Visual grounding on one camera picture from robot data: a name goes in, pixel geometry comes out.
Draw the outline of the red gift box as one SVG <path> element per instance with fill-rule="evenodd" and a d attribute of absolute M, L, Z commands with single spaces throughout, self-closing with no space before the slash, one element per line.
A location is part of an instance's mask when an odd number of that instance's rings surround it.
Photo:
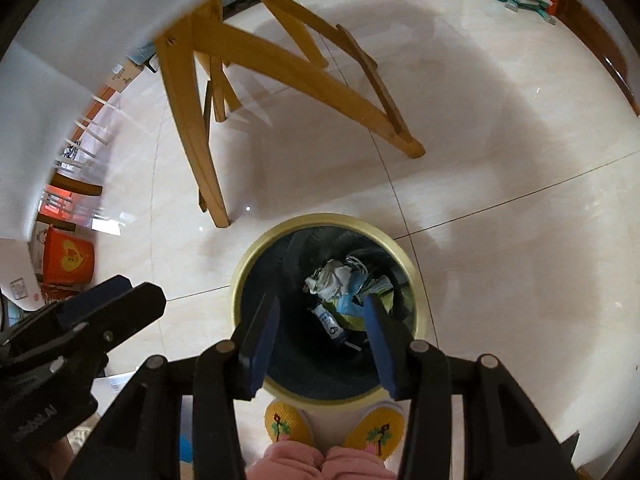
<path fill-rule="evenodd" d="M 46 285 L 76 286 L 92 281 L 94 245 L 49 226 L 43 246 L 42 277 Z"/>

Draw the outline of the gold rimmed trash bin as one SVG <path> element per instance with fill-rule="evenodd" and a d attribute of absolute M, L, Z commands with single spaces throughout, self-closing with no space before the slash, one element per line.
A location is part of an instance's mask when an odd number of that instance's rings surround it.
<path fill-rule="evenodd" d="M 305 214 L 255 240 L 234 271 L 231 305 L 236 324 L 264 300 L 280 308 L 267 391 L 311 411 L 385 398 L 364 322 L 369 295 L 402 336 L 436 340 L 408 243 L 344 214 Z"/>

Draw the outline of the left yellow slipper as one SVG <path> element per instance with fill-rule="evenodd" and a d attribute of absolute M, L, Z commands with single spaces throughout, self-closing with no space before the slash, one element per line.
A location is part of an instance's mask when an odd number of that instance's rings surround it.
<path fill-rule="evenodd" d="M 271 401 L 265 410 L 264 424 L 272 443 L 292 441 L 314 446 L 314 433 L 306 415 L 293 405 Z"/>

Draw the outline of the pink trousers legs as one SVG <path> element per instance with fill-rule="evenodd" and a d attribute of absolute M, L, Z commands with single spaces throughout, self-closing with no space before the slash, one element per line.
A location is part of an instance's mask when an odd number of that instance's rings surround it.
<path fill-rule="evenodd" d="M 326 455 L 310 445 L 283 441 L 269 445 L 264 456 L 245 471 L 247 479 L 396 479 L 378 457 L 366 451 L 334 446 Z"/>

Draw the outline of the colourful cartoon tablecloth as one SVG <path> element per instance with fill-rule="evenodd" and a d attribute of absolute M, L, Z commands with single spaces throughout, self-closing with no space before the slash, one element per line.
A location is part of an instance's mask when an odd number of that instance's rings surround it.
<path fill-rule="evenodd" d="M 1 61 L 1 285 L 34 299 L 28 250 L 40 195 L 73 120 L 139 41 L 203 0 L 39 0 Z M 104 274 L 131 272 L 167 296 L 228 286 L 247 232 L 198 232 L 193 214 L 154 204 L 155 228 L 105 245 Z"/>

